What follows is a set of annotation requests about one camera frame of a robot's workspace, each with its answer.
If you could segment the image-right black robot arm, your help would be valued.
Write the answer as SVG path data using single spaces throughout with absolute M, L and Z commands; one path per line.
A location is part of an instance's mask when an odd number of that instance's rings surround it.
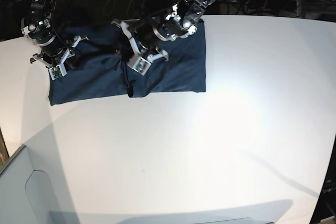
M 144 14 L 139 20 L 114 20 L 112 23 L 121 30 L 116 52 L 123 55 L 125 61 L 133 56 L 150 62 L 168 58 L 168 53 L 159 48 L 160 44 L 195 34 L 201 17 L 215 1 L 164 0 L 162 7 Z

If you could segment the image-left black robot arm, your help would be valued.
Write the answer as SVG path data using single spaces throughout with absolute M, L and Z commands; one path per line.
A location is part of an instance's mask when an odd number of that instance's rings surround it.
M 29 62 L 40 61 L 46 67 L 55 67 L 61 62 L 63 54 L 69 52 L 65 67 L 67 70 L 76 69 L 76 57 L 81 51 L 73 45 L 74 39 L 61 36 L 55 19 L 56 5 L 57 0 L 31 0 L 29 11 L 21 21 L 22 34 L 40 48 L 40 52 L 34 54 Z

